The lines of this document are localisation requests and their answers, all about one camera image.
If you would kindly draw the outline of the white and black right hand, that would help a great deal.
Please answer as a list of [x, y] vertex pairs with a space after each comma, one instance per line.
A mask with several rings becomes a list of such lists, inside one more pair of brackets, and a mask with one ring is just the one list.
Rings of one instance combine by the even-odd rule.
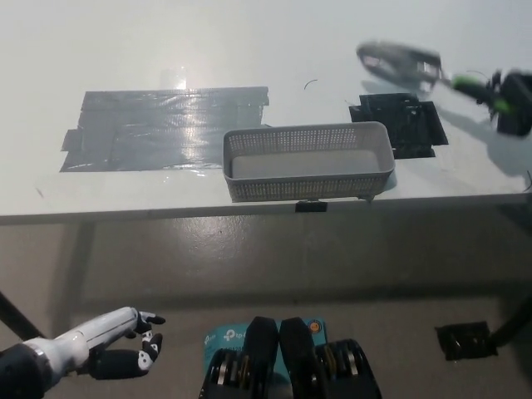
[[486, 105], [496, 118], [496, 131], [524, 138], [531, 133], [531, 73], [497, 70], [480, 89], [479, 105]]

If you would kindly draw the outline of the white and black left hand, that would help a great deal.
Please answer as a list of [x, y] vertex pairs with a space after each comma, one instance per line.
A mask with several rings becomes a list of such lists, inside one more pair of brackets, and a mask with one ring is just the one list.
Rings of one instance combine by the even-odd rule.
[[53, 339], [36, 337], [22, 344], [43, 362], [50, 383], [71, 372], [96, 380], [143, 377], [160, 355], [162, 335], [153, 333], [165, 319], [123, 307], [86, 321]]

